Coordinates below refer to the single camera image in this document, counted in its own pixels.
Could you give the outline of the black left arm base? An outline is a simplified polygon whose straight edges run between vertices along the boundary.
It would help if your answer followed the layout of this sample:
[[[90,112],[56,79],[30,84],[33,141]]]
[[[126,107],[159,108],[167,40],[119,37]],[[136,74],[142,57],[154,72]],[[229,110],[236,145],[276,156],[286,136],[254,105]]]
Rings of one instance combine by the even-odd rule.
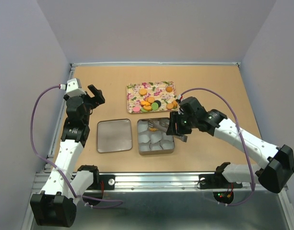
[[[93,183],[87,190],[114,190],[116,177],[114,174],[100,174],[98,184]]]

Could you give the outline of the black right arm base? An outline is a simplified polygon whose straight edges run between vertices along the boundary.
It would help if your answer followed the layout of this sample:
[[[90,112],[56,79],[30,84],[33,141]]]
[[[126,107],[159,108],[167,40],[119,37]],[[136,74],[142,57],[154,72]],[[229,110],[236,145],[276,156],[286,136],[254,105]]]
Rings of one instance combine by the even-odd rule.
[[[222,175],[214,173],[199,175],[200,189],[228,189],[228,188],[242,188],[242,184],[228,182]]]

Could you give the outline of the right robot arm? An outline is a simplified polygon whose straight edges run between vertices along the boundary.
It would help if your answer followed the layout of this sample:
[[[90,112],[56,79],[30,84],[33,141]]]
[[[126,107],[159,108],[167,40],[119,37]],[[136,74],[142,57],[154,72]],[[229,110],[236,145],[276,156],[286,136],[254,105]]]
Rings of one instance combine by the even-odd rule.
[[[278,194],[294,173],[294,152],[291,147],[278,147],[241,129],[235,120],[212,109],[206,111],[195,97],[178,99],[179,111],[171,112],[167,135],[185,136],[193,129],[221,139],[245,154],[247,164],[230,162],[216,168],[214,181],[219,187],[229,183],[258,183]]]

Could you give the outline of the small ridged orange cookie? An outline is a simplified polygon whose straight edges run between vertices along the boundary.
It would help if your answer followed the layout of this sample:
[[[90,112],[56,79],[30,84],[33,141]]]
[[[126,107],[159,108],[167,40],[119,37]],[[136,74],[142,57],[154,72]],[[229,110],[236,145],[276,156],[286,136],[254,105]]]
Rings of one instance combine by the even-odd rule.
[[[166,91],[167,92],[172,92],[173,91],[173,88],[172,87],[166,87]]]

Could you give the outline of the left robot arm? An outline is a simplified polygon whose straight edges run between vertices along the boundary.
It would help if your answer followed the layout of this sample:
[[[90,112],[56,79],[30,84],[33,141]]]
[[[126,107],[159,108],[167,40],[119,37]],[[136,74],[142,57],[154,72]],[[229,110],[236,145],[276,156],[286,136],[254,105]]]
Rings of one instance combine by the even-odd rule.
[[[102,91],[89,85],[88,93],[75,83],[59,85],[66,91],[65,123],[63,125],[59,153],[55,162],[45,159],[53,169],[39,194],[33,194],[30,206],[37,225],[71,227],[77,204],[87,188],[100,184],[99,170],[94,165],[82,166],[72,177],[75,164],[89,136],[89,118],[93,110],[105,103]]]

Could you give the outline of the plain round orange cookie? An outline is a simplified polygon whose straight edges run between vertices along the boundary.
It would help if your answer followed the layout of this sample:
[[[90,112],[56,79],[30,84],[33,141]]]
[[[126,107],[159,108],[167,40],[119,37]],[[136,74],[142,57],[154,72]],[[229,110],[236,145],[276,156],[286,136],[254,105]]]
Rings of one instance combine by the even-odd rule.
[[[174,105],[173,105],[172,103],[168,103],[168,104],[166,105],[166,107],[167,107],[168,110],[171,110],[171,109],[174,108]]]

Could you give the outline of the orange flower cookie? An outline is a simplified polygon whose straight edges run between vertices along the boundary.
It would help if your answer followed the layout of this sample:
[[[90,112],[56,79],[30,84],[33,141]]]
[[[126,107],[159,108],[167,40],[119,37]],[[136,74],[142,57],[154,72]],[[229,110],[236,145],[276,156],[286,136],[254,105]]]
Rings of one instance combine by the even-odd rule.
[[[178,106],[178,102],[176,100],[173,101],[173,106],[177,107]]]

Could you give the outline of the metal tongs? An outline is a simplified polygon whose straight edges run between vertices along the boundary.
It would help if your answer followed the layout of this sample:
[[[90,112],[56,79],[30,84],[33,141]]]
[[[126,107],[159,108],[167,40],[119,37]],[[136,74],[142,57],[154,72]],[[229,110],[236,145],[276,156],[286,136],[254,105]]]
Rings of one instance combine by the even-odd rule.
[[[148,127],[149,129],[151,128],[158,129],[160,131],[163,131],[166,134],[168,131],[168,124],[160,120],[148,120]],[[181,140],[182,142],[187,142],[187,139],[188,139],[186,135],[182,135],[182,136],[173,135],[173,137]]]

